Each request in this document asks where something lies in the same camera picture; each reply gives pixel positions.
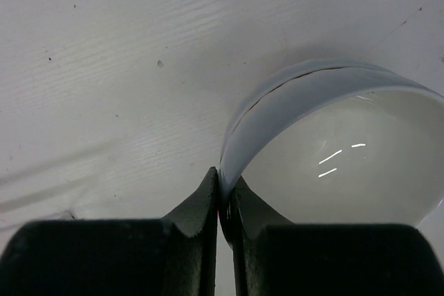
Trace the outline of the white bowl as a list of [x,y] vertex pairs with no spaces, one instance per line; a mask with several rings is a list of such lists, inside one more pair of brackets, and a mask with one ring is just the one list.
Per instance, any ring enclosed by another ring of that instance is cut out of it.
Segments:
[[242,121],[242,118],[249,113],[251,109],[263,98],[265,95],[271,93],[278,87],[286,84],[287,82],[307,76],[311,73],[316,73],[318,71],[327,71],[335,69],[365,69],[371,71],[380,71],[387,75],[389,80],[394,80],[397,82],[398,86],[410,87],[414,91],[418,91],[420,94],[424,94],[431,98],[440,99],[441,95],[432,91],[424,85],[421,85],[413,80],[400,76],[388,69],[383,67],[369,64],[365,62],[357,62],[352,60],[342,60],[337,58],[323,58],[323,59],[312,59],[299,62],[298,64],[293,64],[289,67],[285,67],[268,77],[264,82],[260,83],[252,93],[247,95],[245,99],[240,102],[237,110],[232,115],[228,126],[225,130],[223,144],[221,148],[221,154],[223,155],[226,151],[226,147],[229,144],[230,137],[233,135],[237,127]]
[[242,118],[219,179],[297,223],[419,226],[443,210],[443,97],[365,69],[291,80]]

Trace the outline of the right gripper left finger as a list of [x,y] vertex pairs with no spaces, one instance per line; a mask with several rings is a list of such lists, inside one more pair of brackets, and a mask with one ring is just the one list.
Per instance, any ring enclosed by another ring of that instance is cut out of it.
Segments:
[[1,255],[2,295],[213,295],[218,175],[163,218],[37,220]]

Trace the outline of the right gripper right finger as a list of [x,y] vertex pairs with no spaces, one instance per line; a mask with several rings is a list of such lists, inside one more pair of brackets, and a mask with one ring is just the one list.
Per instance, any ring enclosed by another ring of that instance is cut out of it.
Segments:
[[239,179],[218,204],[238,295],[442,295],[426,238],[401,224],[295,224]]

